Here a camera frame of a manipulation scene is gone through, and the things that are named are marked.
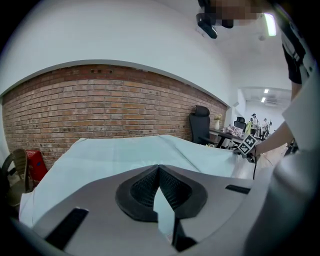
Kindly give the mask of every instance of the white sheet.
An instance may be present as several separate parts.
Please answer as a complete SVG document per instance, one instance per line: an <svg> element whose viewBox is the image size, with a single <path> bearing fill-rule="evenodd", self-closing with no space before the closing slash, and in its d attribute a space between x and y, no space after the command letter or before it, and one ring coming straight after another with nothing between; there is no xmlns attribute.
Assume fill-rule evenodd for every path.
<svg viewBox="0 0 320 256"><path fill-rule="evenodd" d="M150 165L173 165L194 172L231 177L236 156L170 136L80 139L61 156L33 192L21 198L19 220L32 227L49 209L84 185ZM159 229L169 234L173 211L159 190L154 203Z"/></svg>

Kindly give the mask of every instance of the black slot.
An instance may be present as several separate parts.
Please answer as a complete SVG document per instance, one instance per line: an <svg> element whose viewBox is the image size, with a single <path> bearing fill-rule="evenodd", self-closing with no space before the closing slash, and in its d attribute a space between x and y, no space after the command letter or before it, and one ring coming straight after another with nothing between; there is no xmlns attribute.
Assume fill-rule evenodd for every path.
<svg viewBox="0 0 320 256"><path fill-rule="evenodd" d="M181 226L180 220L175 218L174 220L174 228L173 228L173 239L172 246L178 251L182 252L194 245L197 242L191 237L186 236L183 227Z"/></svg>
<svg viewBox="0 0 320 256"><path fill-rule="evenodd" d="M249 194L250 188L242 187L242 186L236 186L236 185L228 185L225 187L226 190L235 191L242 194Z"/></svg>
<svg viewBox="0 0 320 256"><path fill-rule="evenodd" d="M86 209L74 208L45 239L49 244L63 250L89 213Z"/></svg>
<svg viewBox="0 0 320 256"><path fill-rule="evenodd" d="M160 188L173 210L182 206L192 195L192 188L174 177L170 173L160 169Z"/></svg>

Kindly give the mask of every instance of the black office chair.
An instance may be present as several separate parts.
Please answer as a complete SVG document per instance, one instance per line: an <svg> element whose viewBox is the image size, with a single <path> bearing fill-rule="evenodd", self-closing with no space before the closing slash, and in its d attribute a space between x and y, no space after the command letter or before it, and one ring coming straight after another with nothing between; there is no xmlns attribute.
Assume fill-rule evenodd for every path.
<svg viewBox="0 0 320 256"><path fill-rule="evenodd" d="M234 125L234 127L243 129L243 132L246 131L247 124L246 124L245 122L237 122L237 121L234 121L234 122L233 122L233 125Z"/></svg>
<svg viewBox="0 0 320 256"><path fill-rule="evenodd" d="M189 114L192 142L206 145L216 145L217 142L210 140L210 111L205 106L195 106L195 113Z"/></svg>

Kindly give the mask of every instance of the person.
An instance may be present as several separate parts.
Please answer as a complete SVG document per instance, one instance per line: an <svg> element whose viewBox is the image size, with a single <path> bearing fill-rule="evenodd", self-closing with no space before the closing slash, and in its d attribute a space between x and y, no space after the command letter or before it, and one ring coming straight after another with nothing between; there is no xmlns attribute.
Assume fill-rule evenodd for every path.
<svg viewBox="0 0 320 256"><path fill-rule="evenodd" d="M283 9L290 5L286 4L286 1L281 1L282 5L277 4L276 1L270 2L276 5L275 9L267 0L211 0L210 4L213 7L212 9L215 10L216 18L220 20L237 20L239 23L249 24L262 13L274 16L281 30L282 48L288 66L288 77L291 80L292 101L316 69L316 62L298 28L283 15ZM250 153L263 154L289 143L293 138L289 126L286 122L283 122L270 137L256 145Z"/></svg>
<svg viewBox="0 0 320 256"><path fill-rule="evenodd" d="M245 133L246 134L251 134L251 128L252 128L252 125L253 125L253 119L252 117L250 118L250 121L246 124L246 128L245 128Z"/></svg>
<svg viewBox="0 0 320 256"><path fill-rule="evenodd" d="M266 135L266 132L267 132L267 129L268 129L268 123L267 123L267 119L263 119L263 122L262 122L262 141L265 140L265 135Z"/></svg>
<svg viewBox="0 0 320 256"><path fill-rule="evenodd" d="M255 136L257 129L259 127L259 121L257 119L256 114L252 114L253 121L252 121L252 128L251 128L251 135Z"/></svg>

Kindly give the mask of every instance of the fluorescent light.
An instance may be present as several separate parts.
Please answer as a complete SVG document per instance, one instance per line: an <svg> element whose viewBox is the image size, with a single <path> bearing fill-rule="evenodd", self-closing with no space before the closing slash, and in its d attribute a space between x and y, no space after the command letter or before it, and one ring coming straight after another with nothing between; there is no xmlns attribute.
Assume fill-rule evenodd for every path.
<svg viewBox="0 0 320 256"><path fill-rule="evenodd" d="M265 13L264 17L268 27L268 34L270 37L274 37L277 34L275 18L268 13Z"/></svg>

